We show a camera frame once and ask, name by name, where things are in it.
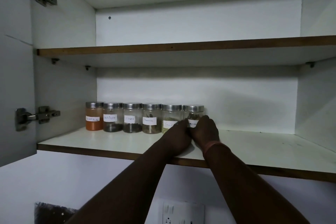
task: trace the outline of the spice jar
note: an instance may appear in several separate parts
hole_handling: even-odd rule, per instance
[[[162,133],[182,120],[182,105],[162,105]]]
[[[204,115],[204,105],[184,105],[183,119],[188,119],[188,127],[194,128],[198,120]]]
[[[161,132],[162,111],[161,104],[142,104],[142,131],[146,134],[157,134]]]
[[[123,103],[124,128],[126,133],[142,131],[142,103]]]
[[[118,132],[123,130],[123,103],[104,103],[104,131]]]
[[[85,103],[86,130],[97,131],[103,129],[103,105],[104,102]]]

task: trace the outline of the brown shelf edge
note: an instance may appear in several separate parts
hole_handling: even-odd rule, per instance
[[[74,47],[37,49],[42,57],[58,57],[77,54],[140,53],[166,51],[202,51],[246,48],[276,48],[336,45],[336,35],[306,36],[288,38],[266,38],[247,40],[210,41],[172,44],[138,44],[119,46]]]
[[[107,150],[96,150],[96,149],[86,149],[59,145],[48,145],[48,144],[37,144],[37,150],[42,151],[54,151],[63,152],[70,154],[88,155],[96,157],[105,158],[120,158],[128,160],[136,160],[141,156],[139,153],[129,153],[129,152],[119,152],[119,151],[107,151]],[[204,160],[200,159],[189,159],[189,158],[173,158],[169,164],[187,166],[187,167],[203,167],[209,168]],[[282,176],[290,178],[308,179],[316,181],[334,182],[336,183],[336,174],[325,173],[317,171],[306,171],[306,170],[296,170],[280,167],[265,167],[265,166],[254,166],[248,165],[253,171],[260,175],[272,175],[272,176]]]

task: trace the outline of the shelf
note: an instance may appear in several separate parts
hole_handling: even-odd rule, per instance
[[[221,141],[259,174],[336,182],[336,153],[296,135],[220,130]],[[81,128],[38,150],[135,160],[162,134],[90,132]],[[208,167],[194,143],[171,164]]]
[[[93,67],[299,65],[336,56],[336,36],[38,49]]]

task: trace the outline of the silver lid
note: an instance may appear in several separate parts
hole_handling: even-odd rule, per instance
[[[181,111],[182,105],[162,105],[162,110],[165,111]]]
[[[123,103],[120,102],[104,103],[104,109],[118,109],[118,108],[123,108]]]
[[[130,103],[123,103],[124,109],[141,109],[142,103],[137,102],[130,102]]]
[[[104,106],[104,102],[86,102],[86,108],[102,108]]]
[[[204,112],[204,105],[184,105],[183,111],[187,112]]]
[[[142,108],[146,110],[160,110],[162,104],[159,103],[144,103],[142,104]]]

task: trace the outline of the bracelet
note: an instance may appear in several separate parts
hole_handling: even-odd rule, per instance
[[[230,148],[228,146],[226,146],[225,144],[221,143],[220,141],[209,141],[206,143],[206,145],[204,146],[204,150],[203,150],[203,158],[205,159],[205,154],[207,153],[207,151],[213,146],[213,145],[222,145],[224,147],[226,147],[227,149],[230,150]]]

